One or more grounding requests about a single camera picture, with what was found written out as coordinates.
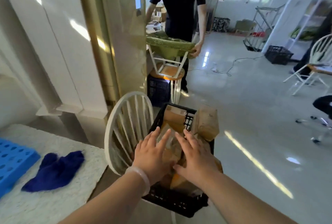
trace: person in black shirt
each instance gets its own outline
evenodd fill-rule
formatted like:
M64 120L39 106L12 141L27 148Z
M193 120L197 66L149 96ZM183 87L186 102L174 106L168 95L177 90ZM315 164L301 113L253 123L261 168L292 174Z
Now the person in black shirt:
M153 11L156 5L161 0L150 0L150 6L146 12L146 23L151 20ZM200 28L200 41L196 44L193 49L192 55L197 57L202 49L205 32L206 32L206 4L205 0L196 0L198 17L199 17L199 28ZM195 0L163 0L164 6L167 10L166 17L166 28L165 32L169 37L175 39L182 39L188 42L192 41L193 26L194 26L194 4ZM189 61L186 60L183 68L185 75L181 81L182 93L187 94L187 81L186 76L188 72Z
M296 72L298 71L300 68L302 68L304 65L306 65L309 60L310 60L310 53L311 53L311 49L313 48L313 46L315 45L315 43L321 39L322 37L332 34L332 10L330 11L330 13L327 15L327 17L325 18L325 20L323 21L322 25L319 27L319 29L317 30L317 33L309 47L309 49L307 50L307 52L304 54L304 56L302 57L302 59L300 60L300 62L295 65L293 67L293 71ZM303 70L301 70L299 72L302 79L306 79L307 76L309 76L311 70L309 67L305 67Z

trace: cable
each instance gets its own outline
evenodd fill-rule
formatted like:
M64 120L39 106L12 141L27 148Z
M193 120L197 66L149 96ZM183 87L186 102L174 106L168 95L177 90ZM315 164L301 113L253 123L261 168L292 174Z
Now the cable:
M229 72L230 72L230 70L234 67L234 64L235 64L235 63L239 63L239 60L243 60L243 59L252 59L252 60L256 60L256 59L261 58L261 57L263 57L263 56L259 56L259 57L255 57L255 58L246 57L246 58L238 58L238 59L235 59L235 60L233 61L233 64L232 64L231 68L230 68L227 72L219 72L219 71L217 71L217 69L213 70L214 68L211 68L211 71L213 71L214 73L218 73L218 74L227 74L228 76L232 76Z

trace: white bracelet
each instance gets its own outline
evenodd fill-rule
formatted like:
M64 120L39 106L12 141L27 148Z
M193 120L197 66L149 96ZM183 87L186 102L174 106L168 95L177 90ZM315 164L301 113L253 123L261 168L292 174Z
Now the white bracelet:
M144 192L143 196L147 195L150 192L150 181L149 181L147 175L145 174L145 172L136 166L128 167L125 174L128 172L136 172L142 177L142 179L144 180L144 183L145 183L145 192Z

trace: purple cloth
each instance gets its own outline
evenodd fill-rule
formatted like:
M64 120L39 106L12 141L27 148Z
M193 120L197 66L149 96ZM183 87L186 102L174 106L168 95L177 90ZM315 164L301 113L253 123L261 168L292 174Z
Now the purple cloth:
M84 161L82 151L69 153L60 157L56 153L48 153L42 160L36 177L23 187L25 192L53 190L68 185Z

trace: crate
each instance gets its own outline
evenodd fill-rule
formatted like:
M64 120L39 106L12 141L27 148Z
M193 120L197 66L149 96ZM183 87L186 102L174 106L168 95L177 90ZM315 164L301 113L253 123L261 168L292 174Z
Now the crate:
M147 96L152 106L162 107L171 99L171 82L161 78L155 78L151 75L147 77Z
M272 64L287 65L293 53L290 52L285 47L279 46L269 46L268 50L265 53L266 59L269 60Z
M149 132L155 130L157 126L161 127L164 119L164 111L167 105L172 105L187 111L184 125L186 126L187 130L190 130L191 123L193 122L193 116L196 113L196 110L172 103L166 103L160 109ZM211 153L213 154L214 140L209 142L209 144L211 147ZM183 215L187 218L193 217L193 215L198 210L208 206L208 197L205 193L196 197L190 197L177 191L163 188L159 183L152 185L149 194L144 196L143 199L156 205L162 206L163 208L171 210L177 214Z
M40 159L31 148L0 138L0 198Z

